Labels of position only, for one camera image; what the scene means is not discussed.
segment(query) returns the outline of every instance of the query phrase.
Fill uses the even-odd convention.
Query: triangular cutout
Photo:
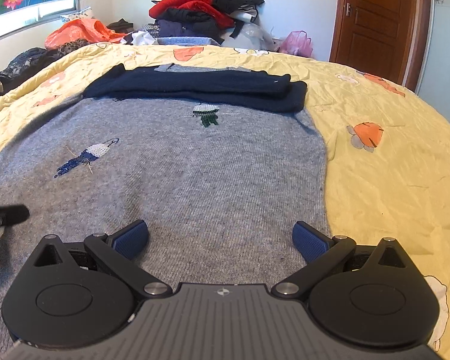
[[[382,254],[382,257],[380,258],[380,261],[378,263],[382,266],[405,268],[404,263],[400,259],[395,249],[392,247],[385,248],[385,252]]]
[[[61,264],[62,260],[55,246],[47,245],[41,252],[41,255],[37,258],[35,266],[54,266],[56,264]]]

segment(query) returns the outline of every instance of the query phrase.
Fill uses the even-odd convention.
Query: wooden door
[[[401,83],[412,41],[415,0],[343,2],[333,62]]]

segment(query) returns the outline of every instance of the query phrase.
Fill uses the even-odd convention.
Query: silver screw
[[[168,286],[165,283],[148,283],[143,290],[150,295],[161,295],[167,292]]]
[[[277,292],[282,295],[293,295],[299,292],[300,288],[294,283],[280,283],[276,288]]]

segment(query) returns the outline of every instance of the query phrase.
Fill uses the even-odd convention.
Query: floral pillow
[[[94,19],[93,11],[91,7],[85,8],[82,11],[70,13],[69,15],[60,15],[60,19],[62,19],[63,23],[68,23],[69,21],[75,19]]]

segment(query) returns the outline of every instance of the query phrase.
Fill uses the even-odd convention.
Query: yellow blanket
[[[116,64],[133,69],[172,62],[241,66],[306,81],[306,107],[327,143],[325,199],[332,232],[359,244],[374,245],[384,236],[400,241],[439,298],[441,316],[430,345],[450,360],[450,125],[406,88],[284,54],[99,43],[0,98],[0,150],[31,119]]]

